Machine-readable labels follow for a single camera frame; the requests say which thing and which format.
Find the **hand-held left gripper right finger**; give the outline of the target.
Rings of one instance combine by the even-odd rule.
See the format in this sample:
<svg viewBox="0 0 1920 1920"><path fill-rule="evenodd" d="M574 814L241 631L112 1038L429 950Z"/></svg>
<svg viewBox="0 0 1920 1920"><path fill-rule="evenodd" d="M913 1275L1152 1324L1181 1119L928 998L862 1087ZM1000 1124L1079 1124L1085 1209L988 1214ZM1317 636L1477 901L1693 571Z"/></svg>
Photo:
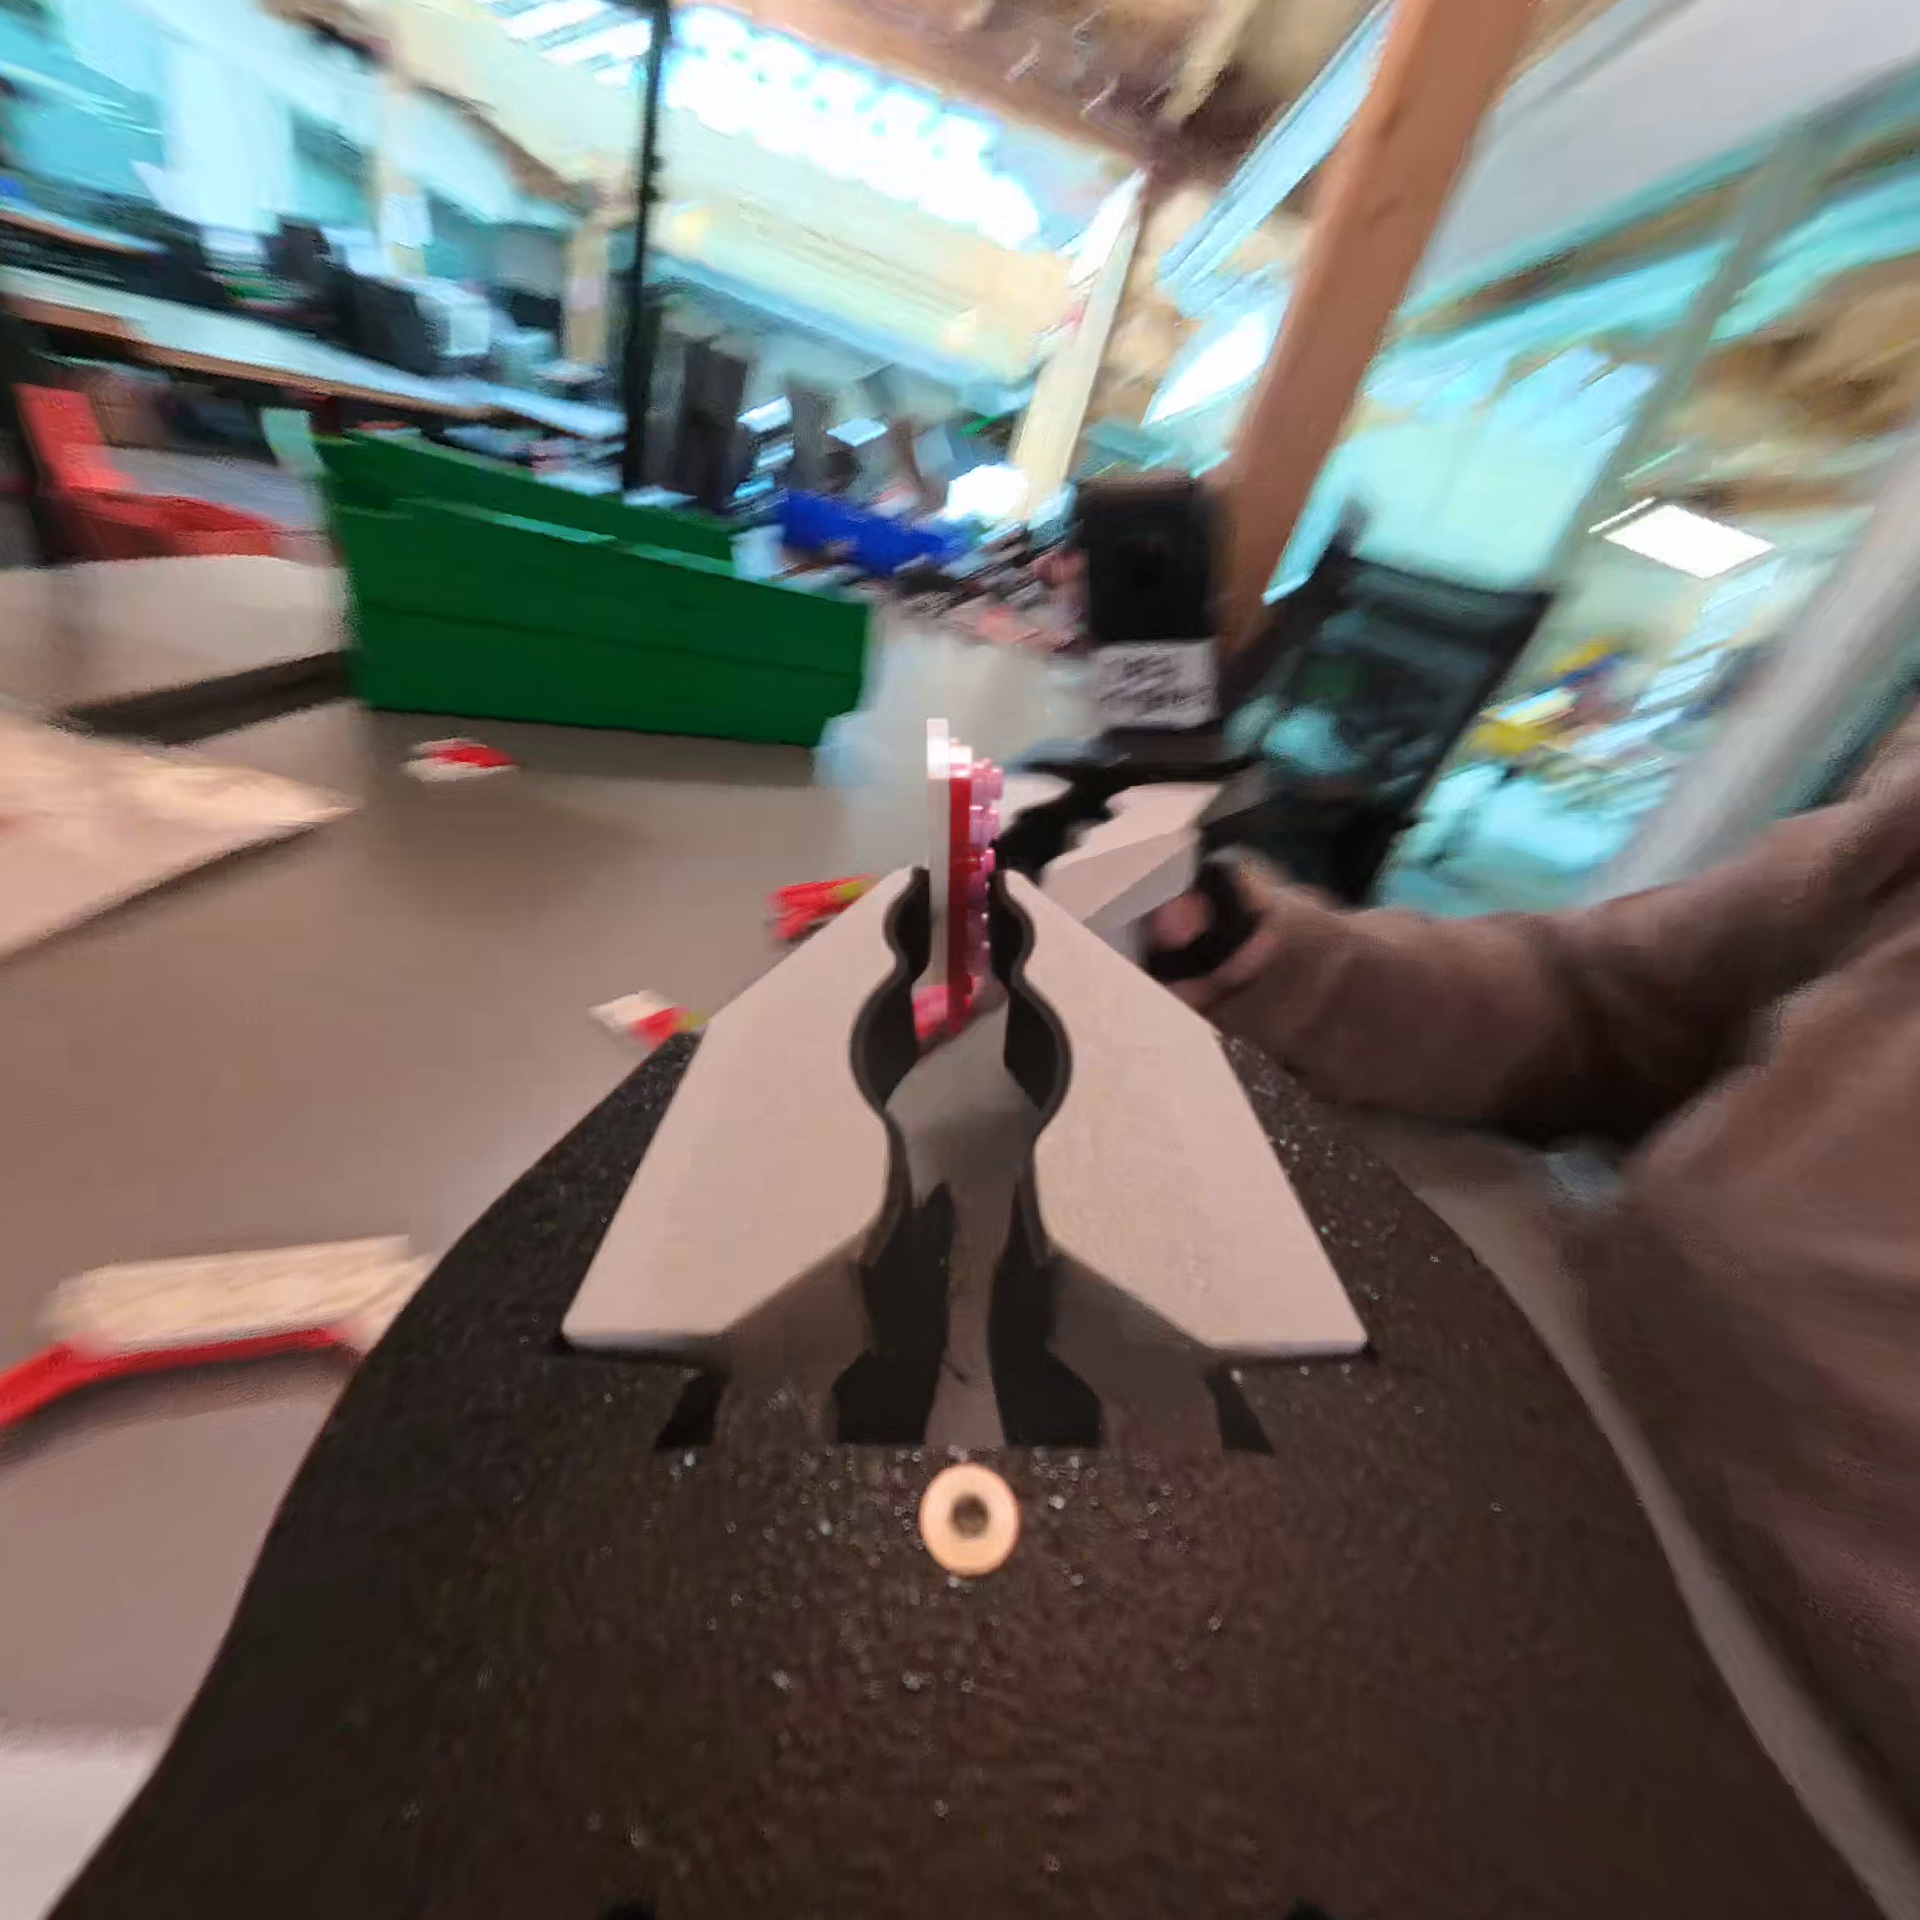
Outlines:
<svg viewBox="0 0 1920 1920"><path fill-rule="evenodd" d="M1362 1358L1364 1326L1204 1018L1015 871L994 876L1000 1070L1066 1358Z"/></svg>

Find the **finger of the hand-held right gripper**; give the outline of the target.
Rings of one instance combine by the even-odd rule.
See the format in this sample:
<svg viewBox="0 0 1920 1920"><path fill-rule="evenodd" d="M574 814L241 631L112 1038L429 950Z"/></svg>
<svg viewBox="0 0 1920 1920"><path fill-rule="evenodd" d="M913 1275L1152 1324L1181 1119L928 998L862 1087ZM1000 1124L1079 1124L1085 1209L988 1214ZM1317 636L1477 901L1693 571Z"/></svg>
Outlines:
<svg viewBox="0 0 1920 1920"><path fill-rule="evenodd" d="M1181 898L1203 868L1203 818L1223 783L1132 783L1092 826L1066 826L1066 855L1044 868L1044 898L1092 939L1142 961L1147 916Z"/></svg>
<svg viewBox="0 0 1920 1920"><path fill-rule="evenodd" d="M1203 747L1152 747L1152 755L1066 755L1044 747L1029 755L1014 775L1015 780L1050 780L1056 793L1044 802L1014 808L1014 780L1000 788L1000 826L995 826L995 868L1044 876L1079 831L1112 818L1117 793L1152 788L1152 783L1231 783L1256 768L1256 755L1228 755L1218 743Z"/></svg>

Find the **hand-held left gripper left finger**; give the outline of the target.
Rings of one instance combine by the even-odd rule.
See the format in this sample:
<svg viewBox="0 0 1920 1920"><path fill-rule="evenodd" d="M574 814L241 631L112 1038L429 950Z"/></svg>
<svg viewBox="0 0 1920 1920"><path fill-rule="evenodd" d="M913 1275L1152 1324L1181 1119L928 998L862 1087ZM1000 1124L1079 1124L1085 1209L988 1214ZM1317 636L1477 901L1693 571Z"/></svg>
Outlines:
<svg viewBox="0 0 1920 1920"><path fill-rule="evenodd" d="M918 1070L913 987L918 868L897 868L701 1030L562 1345L829 1406L868 1351L862 1283L908 1219L889 1103Z"/></svg>

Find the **red lego strip with flowers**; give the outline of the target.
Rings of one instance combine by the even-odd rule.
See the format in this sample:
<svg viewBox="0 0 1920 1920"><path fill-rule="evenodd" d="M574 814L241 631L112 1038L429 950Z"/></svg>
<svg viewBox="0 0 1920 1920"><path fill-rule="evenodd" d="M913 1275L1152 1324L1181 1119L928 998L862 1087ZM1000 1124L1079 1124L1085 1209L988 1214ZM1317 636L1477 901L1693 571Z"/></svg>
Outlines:
<svg viewBox="0 0 1920 1920"><path fill-rule="evenodd" d="M920 1047L939 1047L974 1023L988 992L988 894L995 871L1000 768L968 747L945 719L928 719L920 755L931 945L913 1012Z"/></svg>

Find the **person's right forearm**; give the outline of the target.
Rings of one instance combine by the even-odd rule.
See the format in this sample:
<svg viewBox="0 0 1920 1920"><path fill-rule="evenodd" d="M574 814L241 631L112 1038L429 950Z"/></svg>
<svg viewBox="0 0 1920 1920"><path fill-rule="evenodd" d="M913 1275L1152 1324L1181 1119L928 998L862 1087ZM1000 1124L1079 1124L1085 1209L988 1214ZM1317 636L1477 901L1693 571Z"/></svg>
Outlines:
<svg viewBox="0 0 1920 1920"><path fill-rule="evenodd" d="M1345 914L1304 1057L1330 1103L1638 1136L1709 1091L1761 1124L1916 1119L1916 743L1747 855L1600 910Z"/></svg>

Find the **person's right hand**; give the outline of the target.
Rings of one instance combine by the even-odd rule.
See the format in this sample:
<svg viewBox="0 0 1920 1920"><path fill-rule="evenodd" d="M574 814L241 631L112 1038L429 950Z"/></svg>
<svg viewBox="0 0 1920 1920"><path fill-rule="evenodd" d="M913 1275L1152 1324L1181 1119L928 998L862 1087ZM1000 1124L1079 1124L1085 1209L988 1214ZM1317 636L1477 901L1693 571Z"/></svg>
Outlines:
<svg viewBox="0 0 1920 1920"><path fill-rule="evenodd" d="M1302 1065L1350 935L1345 914L1325 894L1268 868L1218 861L1204 885L1177 901L1203 914L1203 939L1218 929L1223 889L1251 916L1251 935L1213 975L1171 982L1171 992L1273 1065Z"/></svg>

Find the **blue storage bin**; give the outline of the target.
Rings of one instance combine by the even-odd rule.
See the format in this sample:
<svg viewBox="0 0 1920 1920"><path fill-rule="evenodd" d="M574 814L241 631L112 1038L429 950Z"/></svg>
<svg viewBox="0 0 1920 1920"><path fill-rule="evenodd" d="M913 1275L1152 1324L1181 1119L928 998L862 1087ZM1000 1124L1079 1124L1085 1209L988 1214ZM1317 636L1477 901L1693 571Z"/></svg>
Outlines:
<svg viewBox="0 0 1920 1920"><path fill-rule="evenodd" d="M945 571L968 556L968 538L943 526L913 526L858 499L809 489L777 492L777 538L791 556L852 566L868 581Z"/></svg>

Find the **wooden beam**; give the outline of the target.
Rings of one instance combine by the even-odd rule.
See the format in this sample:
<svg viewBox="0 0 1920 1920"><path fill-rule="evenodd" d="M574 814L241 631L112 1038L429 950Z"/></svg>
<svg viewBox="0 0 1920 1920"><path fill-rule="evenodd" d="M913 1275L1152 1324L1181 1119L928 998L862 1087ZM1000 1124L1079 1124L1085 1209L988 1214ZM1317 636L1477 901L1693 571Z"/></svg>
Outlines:
<svg viewBox="0 0 1920 1920"><path fill-rule="evenodd" d="M1218 644L1243 656L1463 158L1522 53L1529 0L1396 7L1374 78L1313 198L1302 272L1223 484Z"/></svg>

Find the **green plastic bin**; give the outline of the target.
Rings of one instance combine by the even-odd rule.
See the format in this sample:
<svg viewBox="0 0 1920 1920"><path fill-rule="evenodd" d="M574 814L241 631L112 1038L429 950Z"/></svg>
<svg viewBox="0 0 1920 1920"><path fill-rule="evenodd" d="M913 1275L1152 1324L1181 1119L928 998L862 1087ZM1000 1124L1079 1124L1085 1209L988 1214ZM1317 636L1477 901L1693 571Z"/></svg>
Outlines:
<svg viewBox="0 0 1920 1920"><path fill-rule="evenodd" d="M418 432L322 432L317 466L362 708L818 747L862 697L872 606L737 573L706 514Z"/></svg>

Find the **person's torso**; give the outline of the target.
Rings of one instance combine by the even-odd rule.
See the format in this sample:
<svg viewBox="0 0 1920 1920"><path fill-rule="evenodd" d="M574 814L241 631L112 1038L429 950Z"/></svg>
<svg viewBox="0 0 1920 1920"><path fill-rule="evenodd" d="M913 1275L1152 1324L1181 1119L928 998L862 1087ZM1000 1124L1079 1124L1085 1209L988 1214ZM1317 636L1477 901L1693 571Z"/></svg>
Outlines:
<svg viewBox="0 0 1920 1920"><path fill-rule="evenodd" d="M1691 1526L1916 1843L1916 1038L1780 1043L1586 1227L1595 1358Z"/></svg>

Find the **laminated paper sheet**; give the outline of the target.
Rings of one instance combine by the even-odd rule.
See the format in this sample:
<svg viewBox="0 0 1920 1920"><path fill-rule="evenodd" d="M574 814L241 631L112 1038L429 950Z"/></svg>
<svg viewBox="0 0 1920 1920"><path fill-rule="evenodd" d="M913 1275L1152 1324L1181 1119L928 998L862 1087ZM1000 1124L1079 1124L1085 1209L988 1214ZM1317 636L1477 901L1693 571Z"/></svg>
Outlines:
<svg viewBox="0 0 1920 1920"><path fill-rule="evenodd" d="M349 818L301 780L0 714L0 960Z"/></svg>

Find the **red plastic bin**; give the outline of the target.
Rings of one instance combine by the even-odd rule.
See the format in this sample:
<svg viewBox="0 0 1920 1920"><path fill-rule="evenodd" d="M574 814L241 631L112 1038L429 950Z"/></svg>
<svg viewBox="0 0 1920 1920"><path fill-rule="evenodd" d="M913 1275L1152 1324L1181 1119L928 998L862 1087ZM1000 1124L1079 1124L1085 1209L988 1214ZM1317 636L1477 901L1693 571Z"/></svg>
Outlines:
<svg viewBox="0 0 1920 1920"><path fill-rule="evenodd" d="M49 504L79 561L284 561L288 527L191 499L145 492L120 475L85 396L21 384L16 419L29 451L35 499Z"/></svg>

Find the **long wooden edged desk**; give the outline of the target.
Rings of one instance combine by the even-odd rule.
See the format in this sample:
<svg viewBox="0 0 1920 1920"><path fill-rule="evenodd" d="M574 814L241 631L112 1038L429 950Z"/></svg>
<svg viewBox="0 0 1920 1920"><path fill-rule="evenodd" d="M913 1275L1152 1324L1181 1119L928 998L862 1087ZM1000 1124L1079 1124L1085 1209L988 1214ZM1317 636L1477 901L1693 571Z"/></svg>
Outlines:
<svg viewBox="0 0 1920 1920"><path fill-rule="evenodd" d="M498 389L466 373L405 373L257 322L229 322L41 272L5 272L0 287L29 325L85 338L97 358L133 358L171 373L229 379L274 396L352 398L385 414L536 426L570 437L622 432L622 414L601 405Z"/></svg>

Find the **red lego heart frame section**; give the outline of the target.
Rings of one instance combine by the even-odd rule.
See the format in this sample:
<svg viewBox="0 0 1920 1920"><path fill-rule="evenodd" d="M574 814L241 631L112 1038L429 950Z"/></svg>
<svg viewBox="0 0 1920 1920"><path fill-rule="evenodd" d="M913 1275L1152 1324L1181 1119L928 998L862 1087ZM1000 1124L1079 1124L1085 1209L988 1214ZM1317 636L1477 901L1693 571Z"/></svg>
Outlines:
<svg viewBox="0 0 1920 1920"><path fill-rule="evenodd" d="M0 1434L92 1386L284 1358L369 1358L429 1283L407 1235L87 1268L45 1303L45 1344L0 1376Z"/></svg>

